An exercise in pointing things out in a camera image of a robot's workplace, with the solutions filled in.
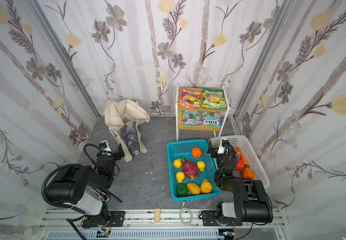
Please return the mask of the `pink dragon fruit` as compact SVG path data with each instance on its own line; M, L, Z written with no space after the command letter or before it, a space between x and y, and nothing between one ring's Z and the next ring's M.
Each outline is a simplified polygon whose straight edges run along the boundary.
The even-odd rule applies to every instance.
M190 180L196 180L199 172L197 165L184 157L179 158L182 160L182 170L185 176Z

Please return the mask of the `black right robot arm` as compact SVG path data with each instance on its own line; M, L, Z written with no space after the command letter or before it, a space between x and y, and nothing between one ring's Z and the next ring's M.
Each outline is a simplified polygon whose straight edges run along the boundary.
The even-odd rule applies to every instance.
M243 151L223 140L219 147L209 144L207 153L216 159L214 183L233 194L233 201L219 202L214 211L202 211L203 225L242 226L243 223L267 225L273 221L273 207L262 181L255 178Z

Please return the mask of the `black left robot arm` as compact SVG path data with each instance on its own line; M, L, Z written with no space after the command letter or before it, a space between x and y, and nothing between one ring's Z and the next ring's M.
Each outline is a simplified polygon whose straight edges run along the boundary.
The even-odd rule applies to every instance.
M80 213L81 217L67 219L74 229L77 221L84 229L121 226L125 213L110 212L107 202L115 198L109 189L120 172L116 162L125 153L121 145L111 151L107 142L92 147L99 151L96 160L88 157L92 165L67 164L53 170L42 184L42 198L53 207Z

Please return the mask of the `cream canvas grocery bag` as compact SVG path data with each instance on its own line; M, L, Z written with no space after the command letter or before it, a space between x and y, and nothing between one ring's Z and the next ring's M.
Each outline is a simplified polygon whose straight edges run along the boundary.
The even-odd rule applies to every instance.
M141 140L139 125L148 123L150 115L139 102L129 99L119 102L107 100L104 117L112 136L123 148L125 162L148 152Z

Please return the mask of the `orange candy bag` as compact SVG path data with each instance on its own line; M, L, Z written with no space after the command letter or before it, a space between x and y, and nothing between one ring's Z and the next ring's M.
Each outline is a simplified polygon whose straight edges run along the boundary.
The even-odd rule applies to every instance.
M187 109L199 109L201 107L201 92L180 88L177 103Z

